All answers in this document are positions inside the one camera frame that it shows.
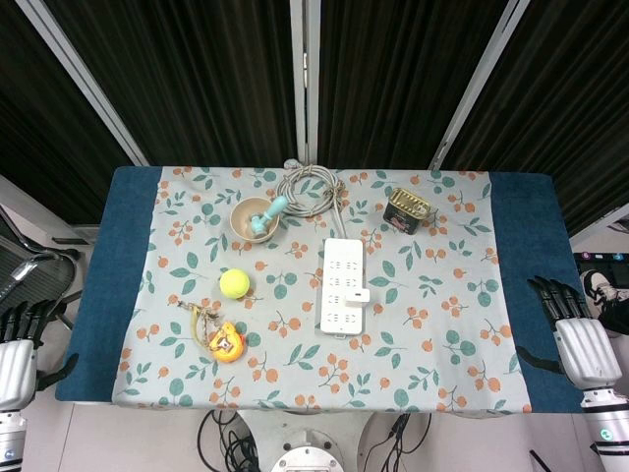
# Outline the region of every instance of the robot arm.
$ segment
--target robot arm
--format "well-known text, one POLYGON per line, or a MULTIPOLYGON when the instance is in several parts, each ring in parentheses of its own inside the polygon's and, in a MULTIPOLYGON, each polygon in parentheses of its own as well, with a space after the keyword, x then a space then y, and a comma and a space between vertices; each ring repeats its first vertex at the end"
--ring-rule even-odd
POLYGON ((44 375, 36 368, 37 348, 54 302, 29 307, 26 302, 0 315, 0 470, 21 470, 27 421, 20 415, 36 391, 64 379, 77 364, 71 356, 59 371, 44 375))
POLYGON ((629 399, 613 390, 622 372, 602 324, 574 288, 541 277, 529 283, 542 301, 560 361, 538 359, 522 347, 518 353, 532 365, 565 374, 583 391, 581 408, 605 470, 629 470, 629 399))

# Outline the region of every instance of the tennis ball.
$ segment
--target tennis ball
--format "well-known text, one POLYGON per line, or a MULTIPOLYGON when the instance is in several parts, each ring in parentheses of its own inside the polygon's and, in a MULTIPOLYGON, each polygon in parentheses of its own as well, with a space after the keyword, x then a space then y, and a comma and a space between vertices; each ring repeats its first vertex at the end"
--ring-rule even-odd
POLYGON ((221 275, 219 285, 227 298, 240 298, 249 290, 249 277, 239 268, 230 268, 221 275))

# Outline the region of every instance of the orange berry pattern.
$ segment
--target orange berry pattern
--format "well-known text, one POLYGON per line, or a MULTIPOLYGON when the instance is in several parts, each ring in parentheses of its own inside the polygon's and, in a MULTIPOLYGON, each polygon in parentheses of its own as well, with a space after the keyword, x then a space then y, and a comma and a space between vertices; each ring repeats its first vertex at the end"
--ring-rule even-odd
MULTIPOLYGON (((238 237, 231 210, 244 199, 271 201, 286 171, 165 167, 156 184, 139 292, 112 395, 144 408, 368 409, 526 412, 526 392, 506 316, 493 233, 489 177, 443 171, 343 170, 338 192, 349 238, 364 243, 365 330, 345 340, 322 333, 323 243, 339 237, 331 211, 282 214, 272 238, 238 237), (382 215, 397 187, 431 204, 414 235, 382 215), (240 268, 247 293, 218 287, 240 268), (218 313, 245 341, 232 363, 193 340, 195 303, 218 313)), ((294 187, 316 203, 315 177, 294 187)))

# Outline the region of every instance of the coiled cable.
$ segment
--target coiled cable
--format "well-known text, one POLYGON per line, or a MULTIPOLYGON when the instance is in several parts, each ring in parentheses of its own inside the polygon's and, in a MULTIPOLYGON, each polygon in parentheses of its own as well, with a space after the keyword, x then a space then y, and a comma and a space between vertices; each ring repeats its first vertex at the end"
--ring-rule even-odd
POLYGON ((284 209, 284 213, 297 216, 298 218, 313 217, 334 207, 334 216, 341 235, 347 239, 345 223, 341 217, 341 194, 343 190, 345 190, 345 184, 329 169, 322 165, 305 165, 285 175, 280 183, 277 184, 276 192, 277 195, 283 195, 288 200, 288 206, 284 209), (321 201, 312 207, 300 203, 295 196, 295 185, 305 177, 317 177, 326 186, 321 201))

